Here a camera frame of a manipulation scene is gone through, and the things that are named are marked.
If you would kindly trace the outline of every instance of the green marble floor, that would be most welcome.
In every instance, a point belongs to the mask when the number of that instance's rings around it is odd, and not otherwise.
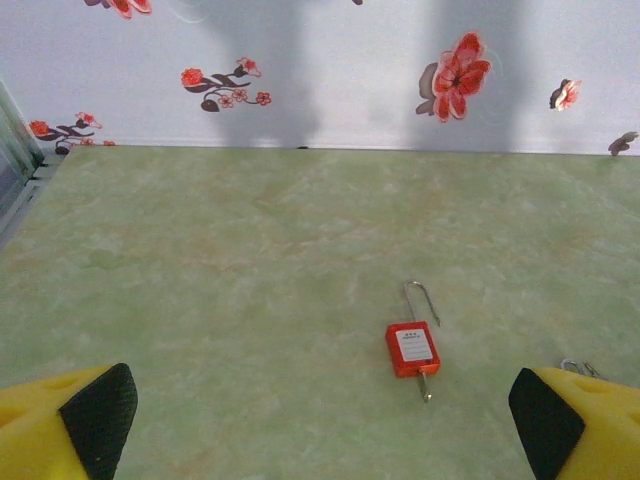
[[[533,479],[522,367],[640,386],[639,160],[74,149],[0,253],[0,386],[128,363],[121,480]],[[410,278],[427,405],[384,343]]]

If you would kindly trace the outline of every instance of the padlock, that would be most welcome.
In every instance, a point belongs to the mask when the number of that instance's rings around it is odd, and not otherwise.
[[[409,298],[409,286],[411,285],[419,287],[424,292],[431,313],[438,326],[440,326],[440,317],[436,313],[426,287],[416,280],[409,280],[404,284],[404,295],[409,304],[413,321],[389,325],[385,339],[389,347],[396,377],[418,377],[422,399],[428,402],[431,399],[431,392],[427,384],[427,376],[438,372],[440,369],[440,357],[429,330],[429,324],[425,321],[418,321],[416,318]]]

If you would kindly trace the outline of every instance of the flower print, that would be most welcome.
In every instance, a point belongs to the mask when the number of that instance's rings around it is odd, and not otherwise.
[[[220,95],[218,103],[222,108],[233,108],[233,98],[229,95]]]
[[[462,120],[467,115],[466,97],[480,91],[491,63],[482,60],[484,45],[477,33],[466,33],[453,50],[442,53],[433,76],[432,91],[436,96],[433,110],[440,122],[451,114]]]
[[[145,15],[151,13],[151,0],[107,0],[107,2],[127,20],[133,16],[134,9]]]
[[[31,122],[29,124],[29,128],[36,137],[42,137],[49,133],[49,125],[47,125],[47,122],[42,122],[40,120]]]
[[[256,102],[263,107],[266,107],[271,103],[271,95],[268,92],[258,92],[258,95],[256,95]]]
[[[247,94],[247,90],[244,88],[236,88],[231,94],[231,96],[238,103],[246,102],[247,99],[249,98],[249,95]]]
[[[631,148],[629,145],[636,138],[638,138],[638,132],[627,132],[620,138],[616,138],[611,145],[609,145],[609,152],[614,157],[617,157],[620,152],[624,152]]]
[[[251,75],[252,77],[262,76],[262,73],[260,73],[260,71],[258,70],[256,62],[254,62],[253,60],[247,57],[242,57],[236,63],[242,67],[246,75]]]
[[[262,76],[256,62],[242,57],[231,73],[212,73],[210,76],[199,68],[188,68],[182,72],[182,86],[189,93],[202,94],[200,108],[205,112],[218,113],[221,109],[231,109],[236,104],[269,105],[271,95],[268,92],[249,93],[247,87],[251,81],[243,78],[247,75]]]
[[[549,107],[556,109],[559,112],[566,110],[571,105],[576,103],[578,95],[580,94],[581,80],[567,80],[564,79],[560,83],[560,88],[554,90],[549,100]]]
[[[202,83],[204,73],[199,68],[187,68],[182,72],[182,85],[185,87],[195,87]]]
[[[76,126],[78,128],[86,128],[86,127],[98,128],[98,129],[102,128],[102,125],[96,122],[95,117],[93,115],[89,115],[88,113],[84,113],[84,112],[77,113],[76,118],[78,119],[78,121],[76,122]]]

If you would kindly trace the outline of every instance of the padlock label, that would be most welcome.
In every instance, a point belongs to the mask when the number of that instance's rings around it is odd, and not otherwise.
[[[402,360],[405,362],[433,360],[433,352],[431,352],[423,329],[399,330],[396,332],[396,338],[400,346]]]

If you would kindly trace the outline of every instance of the white wallpaper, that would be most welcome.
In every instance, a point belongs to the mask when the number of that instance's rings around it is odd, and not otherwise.
[[[45,149],[640,146],[638,0],[356,3],[5,2],[0,72]]]

